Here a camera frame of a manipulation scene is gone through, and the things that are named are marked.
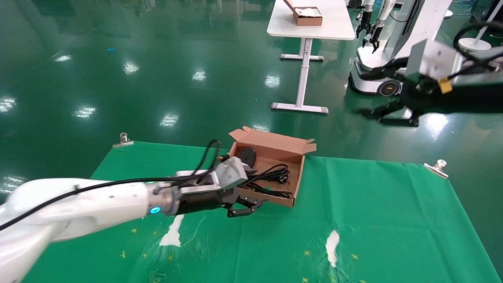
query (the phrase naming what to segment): box flap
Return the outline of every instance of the box flap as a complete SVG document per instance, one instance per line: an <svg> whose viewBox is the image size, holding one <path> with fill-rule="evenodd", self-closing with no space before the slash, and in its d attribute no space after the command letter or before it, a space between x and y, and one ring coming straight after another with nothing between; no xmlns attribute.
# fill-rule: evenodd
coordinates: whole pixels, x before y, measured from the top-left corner
<svg viewBox="0 0 503 283"><path fill-rule="evenodd" d="M295 12L295 8L293 8L291 0L283 0L283 1L285 1L286 5L288 5L288 7L290 8L290 10L292 10L292 12Z"/></svg>
<svg viewBox="0 0 503 283"><path fill-rule="evenodd" d="M249 127L234 130L229 135L240 143L279 149L300 155L316 151L316 144L312 144L314 139L305 140Z"/></svg>

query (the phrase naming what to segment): yellow tag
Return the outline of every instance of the yellow tag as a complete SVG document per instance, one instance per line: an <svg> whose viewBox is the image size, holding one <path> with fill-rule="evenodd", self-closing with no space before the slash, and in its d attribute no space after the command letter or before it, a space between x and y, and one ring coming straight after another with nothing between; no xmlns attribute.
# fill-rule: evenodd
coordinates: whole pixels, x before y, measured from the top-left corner
<svg viewBox="0 0 503 283"><path fill-rule="evenodd" d="M451 81L448 78L441 78L440 80L438 80L438 83L440 86L440 92L442 92L442 94L452 91Z"/></svg>

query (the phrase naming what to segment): black power cord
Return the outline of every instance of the black power cord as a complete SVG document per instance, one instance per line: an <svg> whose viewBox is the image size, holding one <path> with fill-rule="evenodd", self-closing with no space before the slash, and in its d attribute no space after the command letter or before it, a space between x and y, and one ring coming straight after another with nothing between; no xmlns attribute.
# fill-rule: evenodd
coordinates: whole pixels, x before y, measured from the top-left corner
<svg viewBox="0 0 503 283"><path fill-rule="evenodd" d="M290 196L293 194L291 192L287 191L275 191L275 190L268 190L260 185L257 185L255 182L256 181L277 181L280 184L285 184L288 181L288 174L290 174L290 170L288 170L288 166L286 164L277 164L272 166L271 168L265 170L261 174L248 174L248 181L240 184L238 187L243 188L243 187L248 187L253 191L263 193L263 194L268 194L272 196L278 196L278 197L283 197L283 198L290 198Z"/></svg>
<svg viewBox="0 0 503 283"><path fill-rule="evenodd" d="M407 20L404 20L404 21L400 21L400 20L397 20L393 17L393 15L391 14L391 12L389 12L389 16L394 19L396 22L399 22L399 23L405 23L405 22L408 22L410 21L413 17L415 17L415 15L417 14L417 11L419 10L419 3L415 6L415 9L414 9L414 12L413 13L410 13L410 15L408 16Z"/></svg>
<svg viewBox="0 0 503 283"><path fill-rule="evenodd" d="M201 167L203 166L203 163L205 162L205 160L208 156L210 147L215 143L217 144L217 150L215 152L215 157L218 157L218 154L220 152L220 142L218 140L214 139L206 147L206 151L203 155L203 158L202 158L200 164L197 166L196 170L194 170L194 172L201 169ZM45 202L39 204L38 206L30 209L29 211L15 217L14 219L7 221L6 223L0 225L0 231L16 224L17 222L23 220L24 218L32 215L35 212L41 210L42 208L44 208L50 204L53 204L59 200L62 200L64 198L67 198L69 196L73 196L73 195L87 192L87 191L94 190L94 189L99 189L99 188L104 188L104 187L109 187L109 186L114 186L114 185L128 184L128 183L137 183L137 182L172 182L172 186L178 186L178 185L185 183L188 180L204 178L206 175L208 175L209 173L213 172L216 169L216 167L217 167L216 163L217 162L216 162L216 158L215 158L215 160L213 160L213 162L211 164L211 168L202 174L194 174L193 173L192 175L189 175L189 176L179 176L179 177L148 177L148 178L127 179L127 180L107 182L107 183L93 185L93 186L89 186L89 187L85 187L85 188L79 188L79 189L73 190L71 192L64 193L62 195L54 197L48 201L45 201Z"/></svg>
<svg viewBox="0 0 503 283"><path fill-rule="evenodd" d="M384 11L384 5L385 4L386 4L386 0L383 0L382 3L381 3L381 8L380 8L380 11L379 11L379 15L377 16L377 20L379 20L379 18L381 17L382 12Z"/></svg>
<svg viewBox="0 0 503 283"><path fill-rule="evenodd" d="M447 78L450 80L450 79L453 79L459 75L463 75L477 67L480 67L480 66L484 66L484 67L490 67L488 64L489 62L493 61L494 59L498 58L498 57L502 57L503 56L503 52L502 53L499 53L499 54L496 54L492 57L489 57L489 58L486 58L486 59L479 59L475 56L473 56L471 53L463 50L463 48L461 48L461 46L459 45L459 39L461 39L461 36L463 36L465 33L467 33L468 31L470 30L473 30L473 29L477 29L477 28L482 28L482 27L490 27L490 28L493 28L493 29L497 29L497 30L500 30L503 32L503 25L500 24L500 23L495 23L495 22L478 22L478 23L474 23L474 24L471 24L469 25L468 27L466 28L463 28L461 29L457 34L456 36L454 37L454 40L453 40L453 48L458 51L461 55L463 55L464 57L466 57L468 60L471 60L473 61L473 64L448 76Z"/></svg>

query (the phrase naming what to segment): green floor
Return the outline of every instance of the green floor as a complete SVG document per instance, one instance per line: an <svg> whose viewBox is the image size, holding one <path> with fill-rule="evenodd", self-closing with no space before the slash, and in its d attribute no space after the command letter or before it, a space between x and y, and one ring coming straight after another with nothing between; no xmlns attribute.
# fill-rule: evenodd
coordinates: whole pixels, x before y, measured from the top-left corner
<svg viewBox="0 0 503 283"><path fill-rule="evenodd" d="M295 102L300 62L278 59L298 52L299 40L266 34L272 6L1 1L2 192L17 179L90 177L122 131L145 142L203 146L218 138L230 147L227 133L248 125L314 138L320 156L447 160L445 171L502 275L503 118L431 114L419 128L396 128L351 114L386 101L346 91L360 40L313 43L325 62L311 64L306 104L326 106L329 115L273 112L272 102ZM445 20L437 39L451 43L467 20Z"/></svg>

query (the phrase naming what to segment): table foot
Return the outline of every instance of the table foot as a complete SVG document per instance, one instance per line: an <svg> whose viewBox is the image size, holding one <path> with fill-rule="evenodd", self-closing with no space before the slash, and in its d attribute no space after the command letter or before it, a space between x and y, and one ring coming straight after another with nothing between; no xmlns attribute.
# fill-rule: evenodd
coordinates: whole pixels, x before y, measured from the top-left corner
<svg viewBox="0 0 503 283"><path fill-rule="evenodd" d="M281 56L280 56L280 59L297 59L297 60L302 60L302 58L303 58L302 55L296 55L296 54L281 54ZM311 55L311 56L309 56L309 60L323 61L324 58L323 58L323 56Z"/></svg>
<svg viewBox="0 0 503 283"><path fill-rule="evenodd" d="M287 104L287 103L277 103L274 102L271 104L271 109L284 109L284 110L295 110L295 111L306 111L306 112L316 112L316 113L323 113L323 114L328 114L328 108L326 107L319 107L319 106L297 106L295 104Z"/></svg>

